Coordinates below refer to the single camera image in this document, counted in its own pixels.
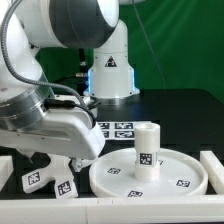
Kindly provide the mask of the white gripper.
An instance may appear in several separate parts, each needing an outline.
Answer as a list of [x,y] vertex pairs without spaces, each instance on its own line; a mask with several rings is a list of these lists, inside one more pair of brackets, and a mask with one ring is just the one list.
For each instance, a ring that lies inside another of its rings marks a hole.
[[51,109],[39,122],[18,131],[0,129],[0,146],[14,148],[33,164],[35,152],[73,158],[75,172],[90,166],[105,145],[98,124],[81,109]]

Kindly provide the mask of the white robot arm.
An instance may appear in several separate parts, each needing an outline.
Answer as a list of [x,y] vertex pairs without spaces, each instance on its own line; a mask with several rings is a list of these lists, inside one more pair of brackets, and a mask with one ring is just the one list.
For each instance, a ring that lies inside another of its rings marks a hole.
[[[96,103],[136,95],[127,28],[119,7],[130,0],[0,0],[0,146],[72,159],[98,157],[105,138]],[[46,76],[36,56],[50,50],[69,62],[92,50],[84,92]]]

